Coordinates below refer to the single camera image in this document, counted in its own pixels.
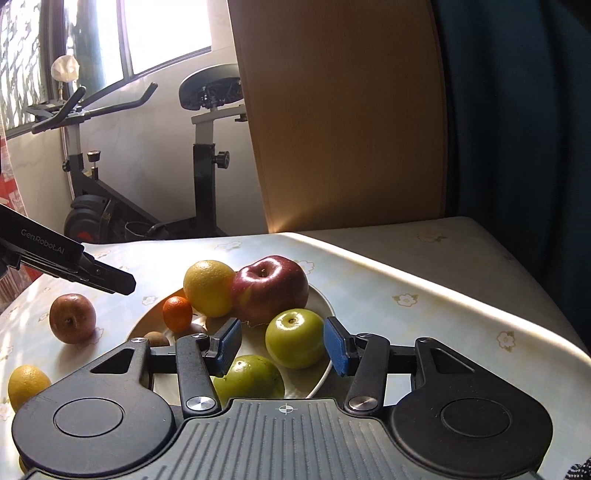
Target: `metal screw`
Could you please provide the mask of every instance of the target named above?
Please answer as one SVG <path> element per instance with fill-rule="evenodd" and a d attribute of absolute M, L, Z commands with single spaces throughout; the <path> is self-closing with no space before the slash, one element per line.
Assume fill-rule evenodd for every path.
<path fill-rule="evenodd" d="M 373 410 L 378 406 L 378 401 L 373 397 L 362 395 L 361 397 L 351 398 L 349 400 L 349 407 L 351 410 L 368 411 Z"/>
<path fill-rule="evenodd" d="M 207 411 L 216 406 L 216 401 L 212 397 L 193 397 L 187 400 L 187 408 L 194 411 Z"/>

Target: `brown board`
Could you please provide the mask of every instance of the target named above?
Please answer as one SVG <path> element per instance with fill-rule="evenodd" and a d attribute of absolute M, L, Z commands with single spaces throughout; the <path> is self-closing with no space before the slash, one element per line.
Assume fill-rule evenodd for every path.
<path fill-rule="evenodd" d="M 229 0 L 270 232 L 443 213 L 443 72 L 427 0 Z"/>

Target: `red apple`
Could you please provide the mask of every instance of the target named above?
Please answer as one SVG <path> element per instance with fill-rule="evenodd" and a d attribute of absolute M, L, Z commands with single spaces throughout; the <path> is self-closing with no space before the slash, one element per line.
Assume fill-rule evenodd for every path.
<path fill-rule="evenodd" d="M 285 310 L 304 308 L 308 293 L 308 279 L 301 267 L 288 258 L 271 255 L 236 274 L 233 314 L 251 326 L 262 325 Z"/>
<path fill-rule="evenodd" d="M 64 343 L 83 342 L 95 331 L 95 308 L 84 295 L 62 295 L 51 304 L 49 326 L 57 339 Z"/>

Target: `green fruit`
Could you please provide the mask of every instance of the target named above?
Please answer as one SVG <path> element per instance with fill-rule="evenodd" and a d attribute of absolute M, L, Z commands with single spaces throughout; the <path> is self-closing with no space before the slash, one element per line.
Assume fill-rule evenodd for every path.
<path fill-rule="evenodd" d="M 310 367 L 325 352 L 324 321 L 310 310 L 287 310 L 271 320 L 265 344 L 276 363 L 293 369 Z"/>
<path fill-rule="evenodd" d="M 259 355 L 237 356 L 225 377 L 213 379 L 213 386 L 222 405 L 230 398 L 279 399 L 285 396 L 279 369 Z"/>

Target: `exercise bike seat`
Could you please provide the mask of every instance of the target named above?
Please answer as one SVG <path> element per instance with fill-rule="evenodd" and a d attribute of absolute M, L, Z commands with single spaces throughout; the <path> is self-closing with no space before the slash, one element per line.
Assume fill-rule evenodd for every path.
<path fill-rule="evenodd" d="M 178 99 L 185 110 L 210 109 L 242 100 L 238 65 L 214 65 L 192 73 L 181 82 Z"/>

